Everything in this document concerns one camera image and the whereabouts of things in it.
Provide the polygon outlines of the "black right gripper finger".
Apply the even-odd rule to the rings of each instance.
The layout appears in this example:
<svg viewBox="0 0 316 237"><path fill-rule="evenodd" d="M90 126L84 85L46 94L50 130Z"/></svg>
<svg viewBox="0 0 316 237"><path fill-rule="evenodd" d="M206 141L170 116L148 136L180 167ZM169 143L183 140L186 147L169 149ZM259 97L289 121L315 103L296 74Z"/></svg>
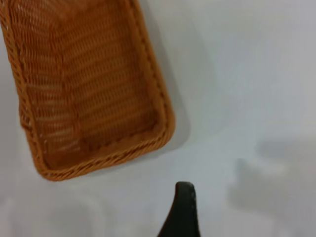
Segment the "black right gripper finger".
<svg viewBox="0 0 316 237"><path fill-rule="evenodd" d="M195 187L190 182L177 182L169 214L159 237L199 237Z"/></svg>

